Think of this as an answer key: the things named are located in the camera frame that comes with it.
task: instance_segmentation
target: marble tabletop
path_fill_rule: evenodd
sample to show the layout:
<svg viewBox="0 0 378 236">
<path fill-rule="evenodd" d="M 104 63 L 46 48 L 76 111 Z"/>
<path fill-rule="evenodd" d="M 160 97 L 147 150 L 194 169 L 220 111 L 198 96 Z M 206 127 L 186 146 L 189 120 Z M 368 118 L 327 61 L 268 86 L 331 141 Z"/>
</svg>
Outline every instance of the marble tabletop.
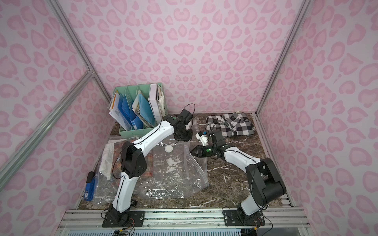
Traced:
<svg viewBox="0 0 378 236">
<path fill-rule="evenodd" d="M 221 114 L 195 114 L 198 128 L 200 131 L 205 131 L 206 118 L 209 115 Z M 253 122 L 252 116 L 247 114 L 250 121 Z M 118 134 L 118 128 L 115 125 L 112 135 Z M 198 145 L 197 140 L 190 141 L 190 149 Z M 265 158 L 264 150 L 261 145 L 257 132 L 253 135 L 247 136 L 231 136 L 226 138 L 226 142 L 238 147 L 240 150 L 248 153 L 251 156 L 258 158 Z M 136 194 L 132 198 L 138 201 L 136 208 L 191 208 L 191 207 L 206 207 L 206 208 L 222 208 L 222 207 L 237 207 L 250 193 L 246 174 L 235 165 L 227 163 L 222 159 L 207 158 L 208 166 L 208 181 L 209 187 L 201 190 L 187 198 L 176 199 L 143 199 Z M 270 206 L 279 207 L 282 203 L 277 199 L 270 203 Z M 78 209 L 96 209 L 91 202 L 81 201 Z M 101 206 L 102 209 L 107 208 L 107 205 Z"/>
</svg>

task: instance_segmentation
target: plaid towel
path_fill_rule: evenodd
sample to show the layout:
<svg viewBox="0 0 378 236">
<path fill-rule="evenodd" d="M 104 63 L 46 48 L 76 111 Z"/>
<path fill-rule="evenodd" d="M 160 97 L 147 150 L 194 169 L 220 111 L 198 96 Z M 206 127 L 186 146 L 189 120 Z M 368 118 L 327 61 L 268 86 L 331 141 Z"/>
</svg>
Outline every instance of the plaid towel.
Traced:
<svg viewBox="0 0 378 236">
<path fill-rule="evenodd" d="M 114 155 L 113 155 L 113 163 L 116 161 L 116 158 L 118 157 L 119 153 L 122 150 L 122 145 L 125 142 L 118 142 L 114 144 Z M 141 178 L 143 177 L 152 177 L 152 168 L 153 168 L 153 159 L 152 159 L 152 151 L 150 151 L 147 156 L 145 157 L 146 162 L 147 162 L 147 169 L 146 171 L 141 175 Z M 118 178 L 121 176 L 121 163 L 118 161 L 114 165 L 114 175 Z M 118 187 L 120 180 L 118 179 L 114 185 Z"/>
<path fill-rule="evenodd" d="M 223 116 L 209 116 L 206 119 L 207 130 L 220 130 L 223 137 L 234 135 L 254 134 L 255 127 L 245 113 L 223 114 Z"/>
</svg>

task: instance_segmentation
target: metal vent grille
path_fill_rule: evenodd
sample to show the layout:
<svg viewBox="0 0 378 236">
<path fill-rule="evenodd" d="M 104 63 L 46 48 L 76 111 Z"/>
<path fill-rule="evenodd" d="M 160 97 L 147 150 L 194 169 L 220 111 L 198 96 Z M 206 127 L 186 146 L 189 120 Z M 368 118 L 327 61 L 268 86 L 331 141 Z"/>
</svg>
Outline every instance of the metal vent grille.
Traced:
<svg viewBox="0 0 378 236">
<path fill-rule="evenodd" d="M 140 230 L 134 236 L 240 236 L 240 230 Z"/>
<path fill-rule="evenodd" d="M 112 231 L 100 231 L 99 230 L 70 230 L 68 236 L 112 236 Z"/>
<path fill-rule="evenodd" d="M 113 231 L 71 230 L 68 236 L 112 236 Z M 134 236 L 241 236 L 236 229 L 136 230 Z"/>
</svg>

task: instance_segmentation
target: blue folder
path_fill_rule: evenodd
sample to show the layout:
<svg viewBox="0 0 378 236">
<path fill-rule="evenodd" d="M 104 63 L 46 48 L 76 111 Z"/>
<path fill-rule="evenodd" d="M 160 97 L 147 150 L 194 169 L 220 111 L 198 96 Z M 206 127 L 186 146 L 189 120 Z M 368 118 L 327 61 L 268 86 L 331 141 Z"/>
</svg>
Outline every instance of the blue folder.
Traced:
<svg viewBox="0 0 378 236">
<path fill-rule="evenodd" d="M 130 115 L 128 115 L 130 112 L 127 112 L 123 109 L 124 104 L 127 104 L 126 98 L 123 97 L 122 95 L 120 95 L 119 96 L 119 102 L 118 102 L 118 110 L 121 112 L 123 117 L 125 117 L 126 122 L 131 126 Z"/>
<path fill-rule="evenodd" d="M 126 120 L 128 120 L 128 122 L 130 122 L 133 125 L 135 130 L 143 129 L 142 121 L 139 119 L 138 116 L 135 115 L 134 111 L 130 109 L 126 97 L 123 98 L 121 110 L 123 111 L 123 115 L 126 117 Z"/>
<path fill-rule="evenodd" d="M 139 97 L 139 112 L 140 115 L 153 127 L 155 127 L 155 117 L 153 116 L 150 103 L 144 96 Z"/>
</svg>

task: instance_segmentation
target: white robotic arm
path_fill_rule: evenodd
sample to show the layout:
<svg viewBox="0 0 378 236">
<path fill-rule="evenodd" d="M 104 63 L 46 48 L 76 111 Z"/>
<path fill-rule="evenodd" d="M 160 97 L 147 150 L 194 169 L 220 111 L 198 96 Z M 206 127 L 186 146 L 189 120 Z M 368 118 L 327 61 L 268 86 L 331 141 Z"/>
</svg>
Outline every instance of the white robotic arm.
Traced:
<svg viewBox="0 0 378 236">
<path fill-rule="evenodd" d="M 250 156 L 246 154 L 245 152 L 242 152 L 237 147 L 230 147 L 227 148 L 224 151 L 225 160 L 229 163 L 232 163 L 239 167 L 241 170 L 246 172 L 246 167 L 249 165 L 255 165 L 260 162 L 260 158 L 256 158 L 253 156 Z M 249 194 L 249 196 L 241 202 L 241 207 L 243 209 L 243 212 L 250 216 L 253 213 L 257 212 L 260 208 L 263 206 L 258 207 L 257 203 L 253 199 L 252 195 Z"/>
<path fill-rule="evenodd" d="M 199 134 L 199 138 L 204 139 L 203 135 Z M 212 139 L 212 145 L 205 146 L 205 142 L 202 142 L 203 145 L 195 147 L 191 154 L 197 157 L 217 156 L 236 165 L 246 173 L 251 192 L 240 203 L 238 210 L 223 211 L 229 214 L 228 216 L 234 217 L 232 220 L 226 220 L 227 218 L 225 217 L 225 224 L 226 226 L 254 225 L 253 222 L 256 218 L 261 219 L 261 210 L 269 202 L 286 193 L 282 178 L 271 159 L 252 157 L 237 147 L 227 144 L 222 132 L 219 130 L 210 131 L 209 135 Z"/>
<path fill-rule="evenodd" d="M 147 169 L 144 157 L 147 156 L 156 144 L 171 134 L 178 141 L 191 140 L 193 131 L 187 130 L 186 125 L 192 117 L 193 115 L 185 109 L 180 115 L 168 115 L 157 127 L 140 139 L 132 143 L 125 142 L 123 144 L 120 158 L 122 170 L 121 181 L 117 195 L 105 215 L 102 224 L 103 227 L 123 227 L 130 223 L 129 219 L 131 216 L 129 215 L 129 209 L 131 196 L 137 180 Z M 133 217 L 135 227 L 138 226 L 138 223 L 142 223 L 137 222 L 137 219 L 140 217 Z"/>
<path fill-rule="evenodd" d="M 145 157 L 152 150 L 152 148 L 155 147 L 156 144 L 158 144 L 169 135 L 173 134 L 173 132 L 174 127 L 168 121 L 163 120 L 161 121 L 161 124 L 159 126 L 156 126 L 145 136 L 141 137 L 138 140 L 135 140 L 129 145 L 133 145 L 137 149 L 140 149 L 143 156 Z M 140 176 L 134 176 L 129 178 L 129 175 L 126 172 L 122 171 L 117 195 L 113 201 L 113 206 L 118 212 L 122 213 L 130 208 L 131 195 L 133 194 L 135 184 L 138 181 L 139 177 Z"/>
</svg>

